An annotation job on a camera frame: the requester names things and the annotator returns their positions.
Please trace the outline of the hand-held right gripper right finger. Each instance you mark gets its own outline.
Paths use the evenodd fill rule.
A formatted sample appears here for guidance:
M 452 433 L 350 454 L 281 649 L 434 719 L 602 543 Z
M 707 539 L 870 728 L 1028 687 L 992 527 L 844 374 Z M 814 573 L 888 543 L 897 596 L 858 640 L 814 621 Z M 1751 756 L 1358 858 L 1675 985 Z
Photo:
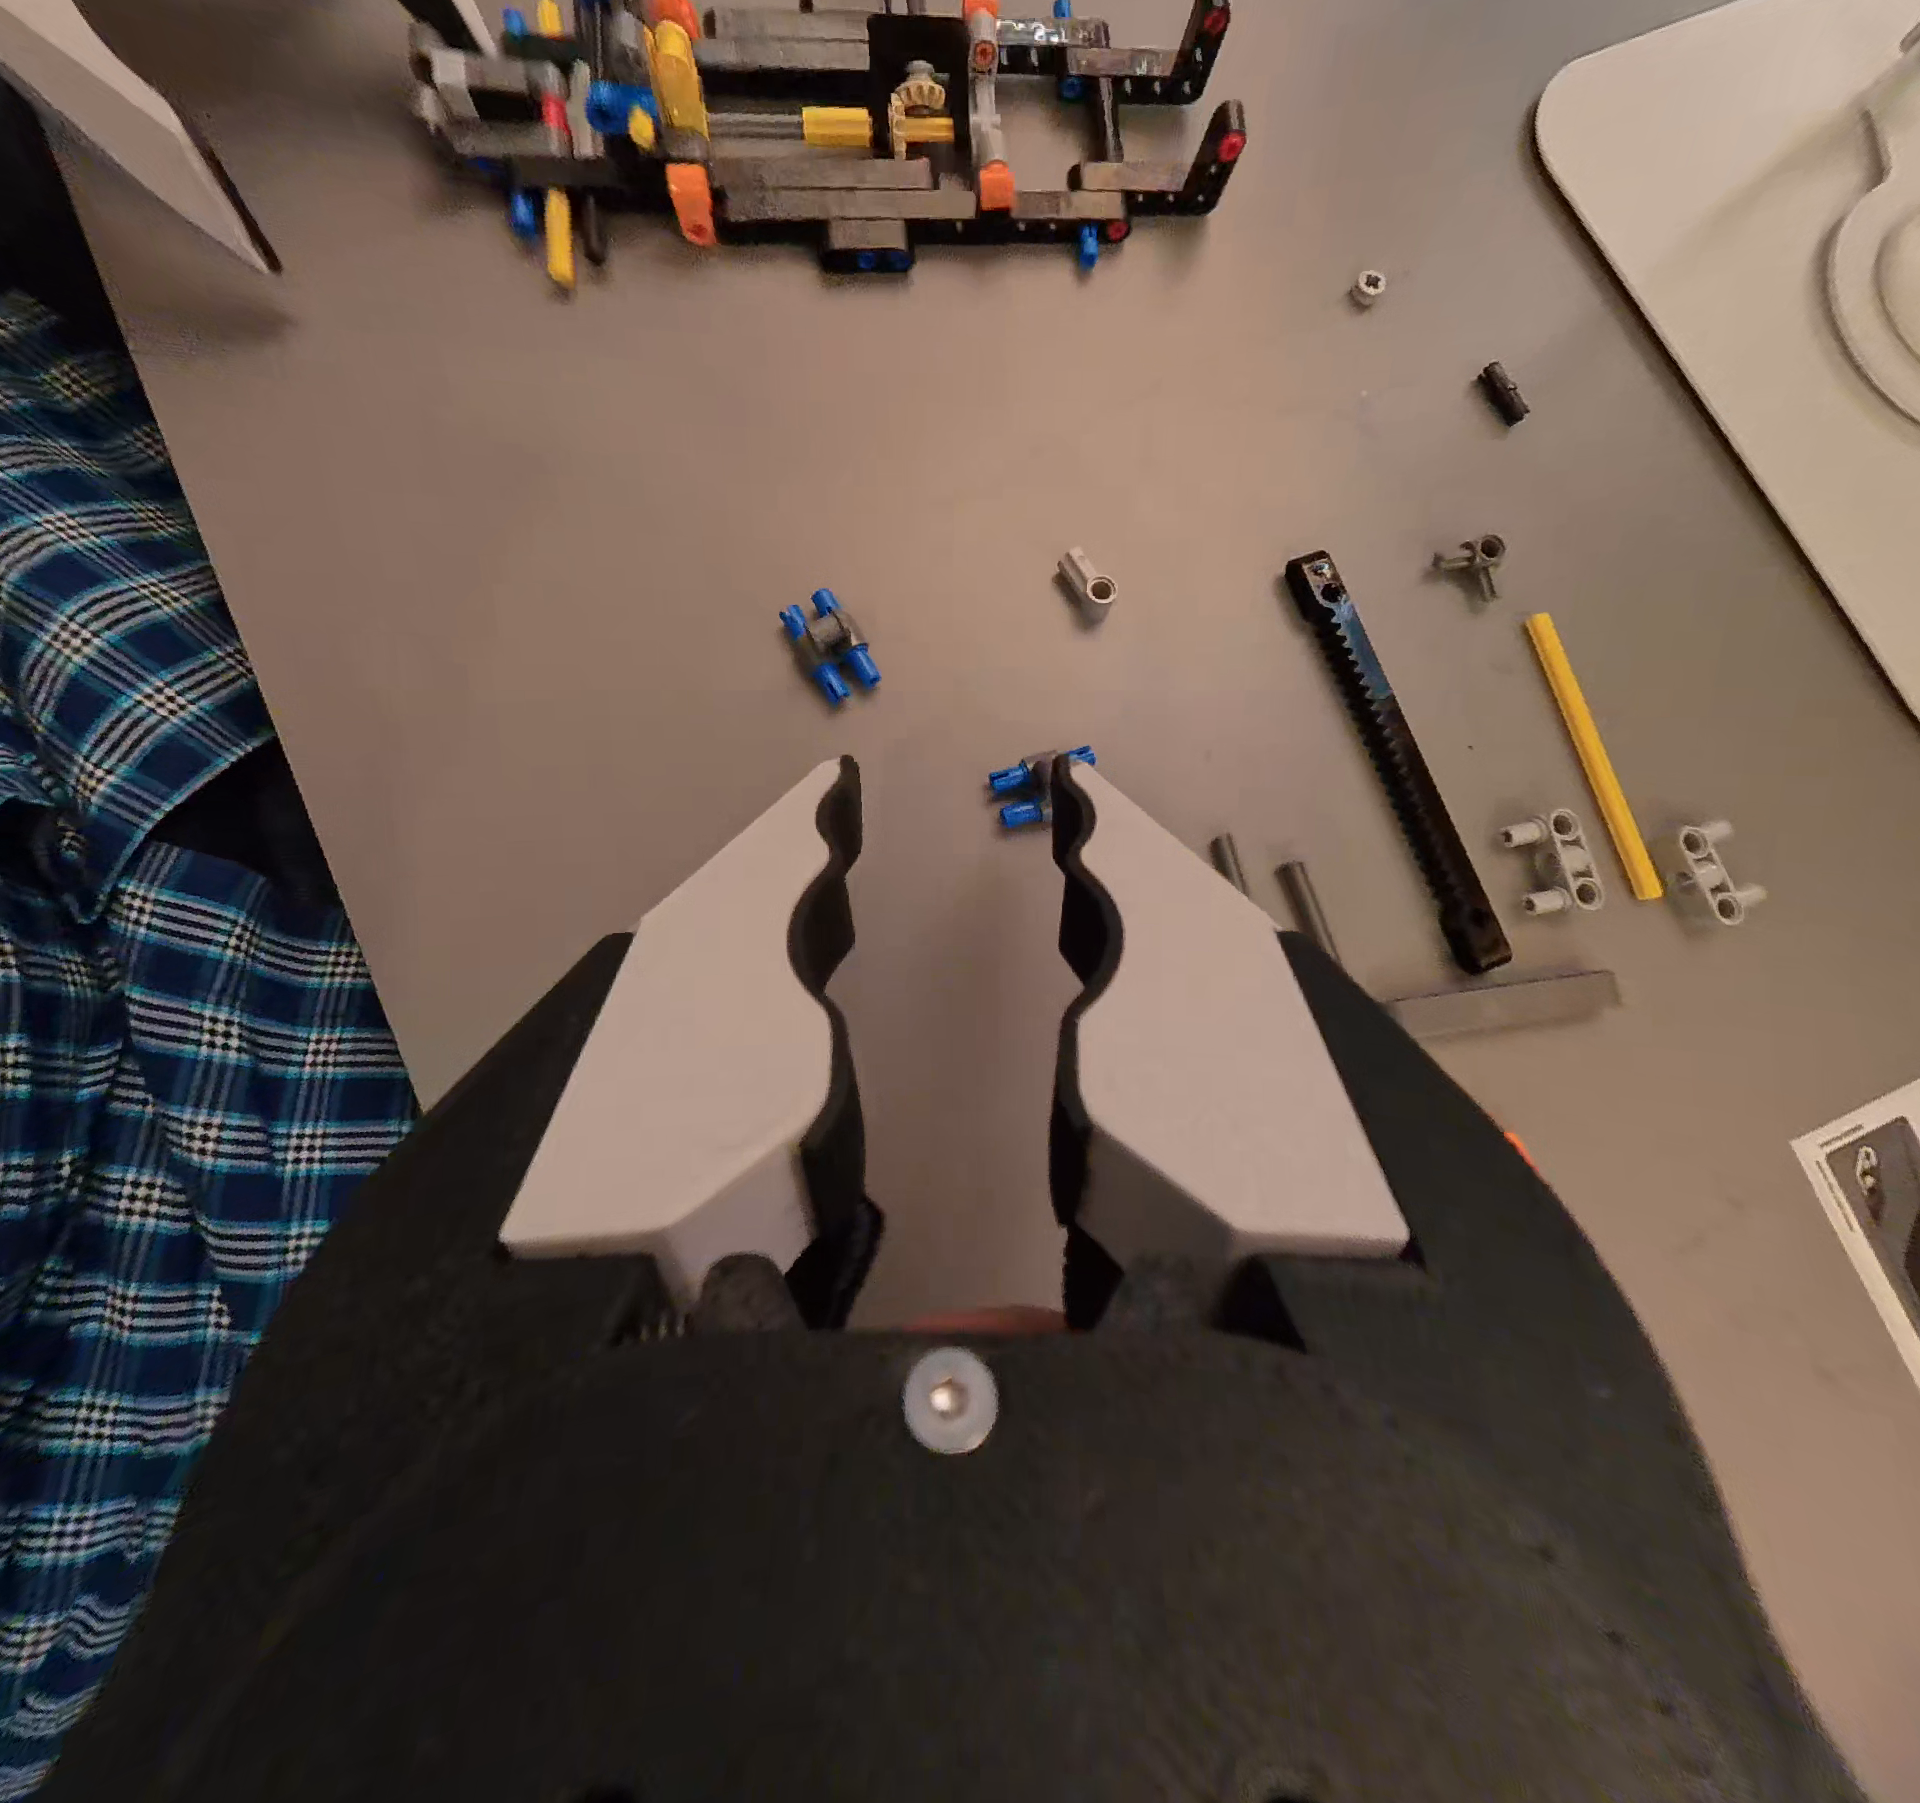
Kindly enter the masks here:
M 1052 768 L 1052 1209 L 1127 1269 L 1385 1263 L 1409 1244 L 1281 934 L 1097 766 Z

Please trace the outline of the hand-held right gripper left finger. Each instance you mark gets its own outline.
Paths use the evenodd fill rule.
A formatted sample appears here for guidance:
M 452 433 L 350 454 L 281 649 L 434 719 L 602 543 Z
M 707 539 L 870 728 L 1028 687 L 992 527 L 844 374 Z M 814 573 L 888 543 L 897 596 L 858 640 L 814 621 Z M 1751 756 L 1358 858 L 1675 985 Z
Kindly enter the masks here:
M 501 1229 L 519 1261 L 645 1258 L 667 1292 L 869 1229 L 830 981 L 851 951 L 854 759 L 814 766 L 647 910 Z

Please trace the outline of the grey connector with blue pins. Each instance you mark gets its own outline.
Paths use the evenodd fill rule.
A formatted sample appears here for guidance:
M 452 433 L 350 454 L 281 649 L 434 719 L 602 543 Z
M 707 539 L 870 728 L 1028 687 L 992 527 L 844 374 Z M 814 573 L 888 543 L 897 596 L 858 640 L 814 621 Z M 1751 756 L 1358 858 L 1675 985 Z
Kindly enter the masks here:
M 1052 772 L 1062 756 L 1086 766 L 1097 763 L 1091 746 L 1074 746 L 1069 752 L 1028 755 L 1020 763 L 990 775 L 990 802 L 1004 831 L 1044 831 L 1049 828 Z
M 880 671 L 865 631 L 830 588 L 813 590 L 807 605 L 778 614 L 793 662 L 832 709 L 880 683 Z

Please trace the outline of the lego car chassis assembly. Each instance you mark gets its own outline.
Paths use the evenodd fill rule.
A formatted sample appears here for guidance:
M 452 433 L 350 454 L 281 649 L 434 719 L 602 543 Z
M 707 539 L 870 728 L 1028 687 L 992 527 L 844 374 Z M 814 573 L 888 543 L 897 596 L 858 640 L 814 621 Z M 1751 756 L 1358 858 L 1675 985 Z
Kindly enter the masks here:
M 1141 221 L 1220 204 L 1241 103 L 1186 163 L 1129 156 L 1119 115 L 1197 104 L 1231 22 L 1233 0 L 1192 0 L 1174 48 L 1129 48 L 1070 0 L 540 0 L 490 46 L 417 22 L 408 59 L 424 129 L 496 190 L 561 295 L 607 262 L 614 212 L 698 249 L 808 245 L 840 277 L 904 277 L 945 245 L 1057 245 L 1091 273 Z

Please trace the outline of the dark grey lego beam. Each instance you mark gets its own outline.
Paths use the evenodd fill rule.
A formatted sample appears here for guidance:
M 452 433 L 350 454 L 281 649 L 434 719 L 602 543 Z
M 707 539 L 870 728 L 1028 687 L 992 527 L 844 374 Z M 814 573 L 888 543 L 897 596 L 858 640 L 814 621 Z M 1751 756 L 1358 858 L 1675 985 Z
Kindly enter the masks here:
M 1617 975 L 1538 975 L 1443 994 L 1383 1000 L 1381 1008 L 1418 1042 L 1590 1022 L 1621 1003 Z

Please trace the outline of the black lego gear rack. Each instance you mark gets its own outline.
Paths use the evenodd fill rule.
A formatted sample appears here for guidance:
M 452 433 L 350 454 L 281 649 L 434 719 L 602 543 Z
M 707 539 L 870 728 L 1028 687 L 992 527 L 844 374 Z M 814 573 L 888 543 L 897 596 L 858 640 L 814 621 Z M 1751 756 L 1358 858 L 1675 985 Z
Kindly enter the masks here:
M 1325 551 L 1290 560 L 1281 584 L 1329 671 L 1462 975 L 1493 975 L 1513 947 L 1446 808 L 1353 595 Z

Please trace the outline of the yellow lego axle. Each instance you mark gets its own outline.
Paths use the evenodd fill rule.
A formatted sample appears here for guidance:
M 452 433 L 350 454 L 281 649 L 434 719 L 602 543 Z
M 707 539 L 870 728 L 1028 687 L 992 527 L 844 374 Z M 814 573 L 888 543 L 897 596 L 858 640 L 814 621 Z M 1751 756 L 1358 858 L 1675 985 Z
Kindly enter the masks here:
M 1549 614 L 1524 618 L 1524 637 L 1542 670 L 1549 695 L 1569 735 L 1573 756 L 1583 773 L 1599 822 L 1622 868 L 1626 890 L 1637 903 L 1657 903 L 1665 896 L 1658 868 L 1625 788 L 1601 740 L 1598 721 L 1579 683 L 1565 640 Z

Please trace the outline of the lego sticker sheet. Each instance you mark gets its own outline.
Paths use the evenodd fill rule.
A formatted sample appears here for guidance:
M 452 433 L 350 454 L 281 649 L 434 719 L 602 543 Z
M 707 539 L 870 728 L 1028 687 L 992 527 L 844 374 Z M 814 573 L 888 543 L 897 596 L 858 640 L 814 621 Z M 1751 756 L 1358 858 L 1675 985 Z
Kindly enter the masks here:
M 1917 1083 L 1793 1139 L 1791 1152 L 1917 1382 Z

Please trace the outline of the light grey double pin connector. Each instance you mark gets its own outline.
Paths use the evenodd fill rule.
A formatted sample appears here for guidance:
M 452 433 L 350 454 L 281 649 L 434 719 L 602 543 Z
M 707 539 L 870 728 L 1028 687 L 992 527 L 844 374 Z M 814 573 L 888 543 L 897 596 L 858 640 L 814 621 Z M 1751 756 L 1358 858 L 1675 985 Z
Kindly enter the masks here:
M 1675 870 L 1670 894 L 1688 916 L 1722 928 L 1743 927 L 1771 894 L 1755 881 L 1741 881 L 1727 858 L 1734 840 L 1729 819 L 1704 819 L 1672 831 Z
M 1524 894 L 1530 918 L 1593 914 L 1604 906 L 1599 868 L 1573 808 L 1551 808 L 1503 828 L 1499 844 L 1526 858 L 1532 883 Z

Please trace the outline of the person in blue plaid shirt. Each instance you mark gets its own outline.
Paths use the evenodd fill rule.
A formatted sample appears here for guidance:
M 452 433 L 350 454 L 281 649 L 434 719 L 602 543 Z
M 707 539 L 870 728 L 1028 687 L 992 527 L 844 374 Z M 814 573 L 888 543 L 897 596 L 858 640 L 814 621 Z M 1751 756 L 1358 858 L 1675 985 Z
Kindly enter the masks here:
M 98 1696 L 417 1097 L 122 355 L 1 323 L 1 1773 Z

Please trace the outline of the white rounded base board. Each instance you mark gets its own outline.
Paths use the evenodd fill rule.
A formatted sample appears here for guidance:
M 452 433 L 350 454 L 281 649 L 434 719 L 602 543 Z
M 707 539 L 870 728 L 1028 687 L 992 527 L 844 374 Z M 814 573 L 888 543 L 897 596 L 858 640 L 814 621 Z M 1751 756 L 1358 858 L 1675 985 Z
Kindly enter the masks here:
M 1917 425 L 1853 374 L 1825 249 L 1917 0 L 1733 0 L 1563 66 L 1533 140 L 1889 685 L 1917 709 Z

